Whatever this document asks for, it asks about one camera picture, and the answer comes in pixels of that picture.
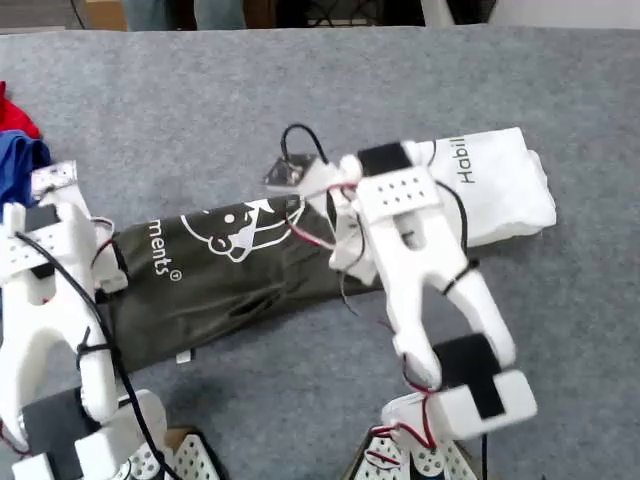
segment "cardboard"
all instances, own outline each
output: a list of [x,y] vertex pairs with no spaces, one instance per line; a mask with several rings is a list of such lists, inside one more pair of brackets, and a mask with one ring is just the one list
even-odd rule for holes
[[96,30],[127,30],[127,20],[120,0],[85,0],[89,17],[88,28]]

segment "black cable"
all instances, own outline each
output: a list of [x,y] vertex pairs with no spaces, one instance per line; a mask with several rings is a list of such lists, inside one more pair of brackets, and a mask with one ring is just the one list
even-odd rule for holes
[[460,222],[462,223],[462,231],[460,232],[460,246],[462,247],[462,251],[466,255],[467,247],[469,244],[469,222],[467,219],[467,210],[464,208],[464,202],[462,201],[462,198],[460,198],[460,195],[458,195],[458,192],[452,189],[449,185],[446,185],[439,180],[436,180],[436,185],[449,192],[458,204],[458,210],[460,211]]
[[316,146],[316,150],[318,151],[318,155],[320,156],[320,159],[325,165],[328,165],[329,159],[327,159],[327,156],[324,153],[322,145],[320,144],[320,140],[318,140],[318,136],[315,134],[313,130],[311,130],[311,128],[309,128],[303,123],[292,123],[291,125],[289,125],[287,128],[284,129],[284,132],[282,132],[282,137],[280,138],[280,148],[282,149],[282,156],[284,157],[284,159],[287,162],[289,162],[289,147],[287,146],[287,136],[289,135],[289,132],[296,129],[304,130],[309,134],[309,136],[311,137],[311,140],[313,140],[313,143]]
[[489,440],[487,434],[482,436],[482,480],[487,480],[488,466],[487,466],[487,450]]
[[105,338],[105,343],[109,346],[111,350],[111,360],[113,362],[113,366],[118,373],[118,376],[122,380],[122,384],[124,386],[127,395],[129,396],[129,400],[131,402],[131,407],[133,408],[133,413],[136,417],[136,421],[140,426],[140,431],[142,432],[142,436],[144,440],[147,442],[149,446],[149,450],[153,454],[154,458],[160,464],[160,467],[174,480],[181,480],[178,474],[173,471],[173,469],[167,464],[164,460],[164,455],[162,452],[158,450],[155,442],[153,441],[153,437],[151,436],[151,432],[149,431],[149,426],[142,415],[142,410],[140,408],[140,403],[138,401],[138,397],[136,396],[136,392],[133,389],[133,385],[131,385],[131,380],[129,379],[129,375],[127,374],[127,370],[122,362],[122,355],[120,353],[120,349],[117,347],[109,328],[107,327],[107,322],[102,317],[96,302],[91,298],[91,296],[85,291],[84,288],[77,282],[75,278],[67,271],[66,268],[62,266],[62,264],[53,256],[51,253],[47,251],[42,245],[40,245],[35,240],[29,238],[24,233],[16,232],[16,237],[22,240],[24,243],[33,248],[36,252],[42,255],[52,266],[55,268],[60,274],[65,278],[67,282],[71,285],[71,287],[80,295],[80,298],[85,302],[91,313],[96,317],[98,321],[98,326],[102,331],[102,334]]
[[87,27],[85,27],[84,22],[82,21],[82,17],[80,17],[80,14],[78,13],[78,7],[76,6],[75,0],[69,0],[69,3],[71,4],[71,8],[73,9],[73,13],[76,16],[78,23],[80,24],[83,30],[86,30]]
[[349,273],[349,270],[351,270],[354,266],[358,264],[360,260],[362,260],[362,257],[364,257],[364,252],[366,251],[366,247],[367,247],[367,243],[364,238],[364,227],[362,226],[362,220],[360,220],[359,215],[356,216],[356,220],[358,221],[358,228],[360,228],[360,237],[362,238],[362,244],[360,245],[360,253],[358,253],[358,256],[355,258],[355,260],[353,260],[353,262],[347,265],[342,270],[342,272],[340,272],[340,297],[342,297],[342,303],[344,303],[344,306],[347,307],[347,310],[353,313],[356,317],[359,317],[360,312],[358,312],[355,308],[353,308],[353,306],[351,306],[351,304],[349,303],[349,299],[347,298],[347,294],[344,291],[344,283],[347,279],[347,274]]

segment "white robot bracket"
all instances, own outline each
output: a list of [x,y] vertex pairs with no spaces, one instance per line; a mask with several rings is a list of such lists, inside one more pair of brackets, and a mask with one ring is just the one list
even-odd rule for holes
[[[30,222],[32,213],[42,218]],[[26,446],[20,413],[34,399],[50,348],[62,341],[76,351],[79,345],[103,345],[105,339],[95,317],[71,284],[57,271],[42,274],[48,262],[15,233],[22,232],[46,248],[91,296],[96,233],[91,221],[68,203],[32,210],[5,204],[4,219],[0,231],[4,300],[0,416],[11,435]],[[97,422],[111,418],[117,408],[117,395],[110,353],[103,350],[83,356],[79,370],[86,412]]]
[[[338,167],[309,168],[294,191],[306,195],[328,190],[336,211],[336,249],[330,266],[348,269],[367,284],[376,274],[380,276],[397,355],[429,389],[443,388],[428,402],[428,408],[442,419],[439,434],[447,439],[470,438],[529,418],[537,407],[524,375],[503,371],[515,362],[515,344],[481,273],[462,251],[460,237],[452,232],[450,224],[455,222],[445,216],[439,186],[422,152],[414,142],[360,151],[343,157]],[[331,188],[335,185],[353,188]],[[318,205],[317,200],[311,204],[328,216],[325,204]],[[354,235],[356,221],[362,235]],[[360,254],[363,241],[365,250]],[[425,283],[458,307],[471,335],[431,345],[422,323]],[[463,368],[474,365],[483,366],[482,371]],[[484,378],[489,393],[482,385],[469,387],[467,381],[474,372]],[[492,398],[492,408],[485,405],[487,397]],[[395,424],[402,416],[402,412],[385,415],[383,420]]]

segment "perforated metal plate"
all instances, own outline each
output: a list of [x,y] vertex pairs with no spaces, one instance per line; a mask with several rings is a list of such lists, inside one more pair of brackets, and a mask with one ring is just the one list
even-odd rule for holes
[[220,480],[198,435],[187,435],[176,452],[174,468],[182,480]]
[[411,447],[414,468],[409,463],[409,455],[400,452],[389,439],[373,438],[367,450],[396,459],[400,465],[390,465],[365,453],[366,458],[360,462],[354,480],[478,480],[453,442],[442,443],[433,452],[415,443]]
[[[198,435],[187,435],[171,465],[181,480],[220,480],[213,461]],[[129,458],[113,480],[168,480],[145,443]]]

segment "blue fabric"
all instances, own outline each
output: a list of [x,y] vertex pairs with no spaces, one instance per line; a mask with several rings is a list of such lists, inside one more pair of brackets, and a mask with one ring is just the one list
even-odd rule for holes
[[0,132],[0,205],[17,202],[31,206],[31,172],[51,164],[49,148],[22,130]]

